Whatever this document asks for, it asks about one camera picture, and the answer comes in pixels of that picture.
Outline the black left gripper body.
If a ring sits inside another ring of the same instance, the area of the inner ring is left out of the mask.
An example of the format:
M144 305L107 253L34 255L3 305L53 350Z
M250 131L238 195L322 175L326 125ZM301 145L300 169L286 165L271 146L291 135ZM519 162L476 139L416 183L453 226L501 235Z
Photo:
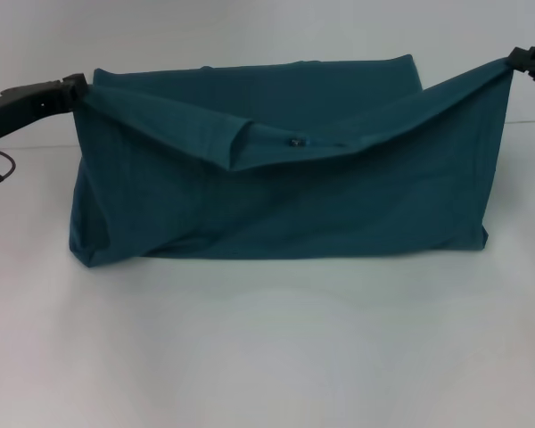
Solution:
M61 81L17 86L0 94L0 138L41 119L70 112L72 84Z

